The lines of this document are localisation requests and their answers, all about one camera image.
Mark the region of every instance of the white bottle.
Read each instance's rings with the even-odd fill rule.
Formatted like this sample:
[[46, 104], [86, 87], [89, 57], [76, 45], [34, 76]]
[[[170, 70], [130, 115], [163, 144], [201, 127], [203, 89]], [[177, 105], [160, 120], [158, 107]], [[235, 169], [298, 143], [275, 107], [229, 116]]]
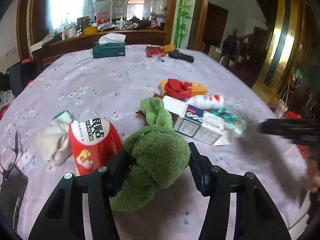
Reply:
[[201, 110], [222, 109], [224, 98], [222, 96], [194, 96], [185, 101], [188, 105], [195, 106]]
[[121, 15], [119, 30], [122, 30], [122, 28], [123, 28], [123, 18]]

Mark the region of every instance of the yellow sponge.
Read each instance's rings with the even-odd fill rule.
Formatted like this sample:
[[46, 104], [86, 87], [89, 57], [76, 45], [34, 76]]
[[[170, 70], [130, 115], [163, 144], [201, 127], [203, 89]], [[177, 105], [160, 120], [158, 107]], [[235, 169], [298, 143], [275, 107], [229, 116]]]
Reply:
[[172, 44], [172, 43], [162, 47], [162, 50], [164, 53], [168, 53], [168, 52], [174, 51], [176, 49], [177, 49], [176, 45]]

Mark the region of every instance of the black phone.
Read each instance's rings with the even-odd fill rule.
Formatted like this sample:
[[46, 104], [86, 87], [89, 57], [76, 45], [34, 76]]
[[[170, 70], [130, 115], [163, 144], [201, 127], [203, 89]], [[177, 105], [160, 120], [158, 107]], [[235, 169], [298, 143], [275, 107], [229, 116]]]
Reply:
[[21, 200], [27, 183], [28, 178], [14, 165], [8, 178], [3, 180], [0, 187], [0, 210], [15, 231], [17, 230]]

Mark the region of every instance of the tablecloth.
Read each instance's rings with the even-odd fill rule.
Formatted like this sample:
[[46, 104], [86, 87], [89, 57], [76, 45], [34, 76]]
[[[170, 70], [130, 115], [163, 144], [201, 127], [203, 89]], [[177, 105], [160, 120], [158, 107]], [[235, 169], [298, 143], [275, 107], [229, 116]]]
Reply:
[[[305, 163], [287, 140], [259, 133], [258, 122], [274, 118], [274, 114], [249, 87], [207, 55], [191, 50], [181, 52], [192, 55], [194, 63], [169, 57], [146, 58], [145, 45], [127, 46], [125, 57], [93, 59], [90, 50], [70, 53], [44, 70], [15, 99], [0, 122], [0, 145], [3, 149], [13, 143], [16, 127], [20, 138], [17, 165], [28, 177], [17, 229], [23, 239], [28, 237], [57, 183], [66, 172], [74, 172], [76, 166], [72, 156], [61, 166], [50, 166], [36, 146], [38, 130], [67, 109], [75, 120], [83, 119], [85, 112], [109, 119], [125, 139], [146, 124], [135, 113], [140, 101], [159, 93], [160, 81], [168, 78], [201, 83], [208, 94], [224, 96], [226, 108], [247, 121], [243, 137], [231, 145], [213, 147], [184, 138], [194, 141], [202, 155], [229, 173], [254, 172], [287, 226], [300, 218]], [[158, 192], [147, 206], [131, 213], [115, 212], [114, 217], [121, 239], [195, 240], [208, 202], [209, 198], [196, 190], [190, 169], [186, 168], [169, 189]], [[235, 206], [232, 196], [227, 239], [233, 238]]]

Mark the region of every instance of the knotted green towel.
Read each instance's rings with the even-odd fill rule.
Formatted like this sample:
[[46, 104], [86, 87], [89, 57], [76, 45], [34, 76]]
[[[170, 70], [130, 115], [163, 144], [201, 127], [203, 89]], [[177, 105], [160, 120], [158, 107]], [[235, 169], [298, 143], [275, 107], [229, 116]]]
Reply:
[[112, 210], [133, 211], [152, 200], [157, 190], [168, 188], [188, 166], [188, 143], [172, 129], [172, 117], [161, 98], [140, 102], [150, 126], [124, 141], [124, 147], [136, 160], [122, 190], [110, 199]]

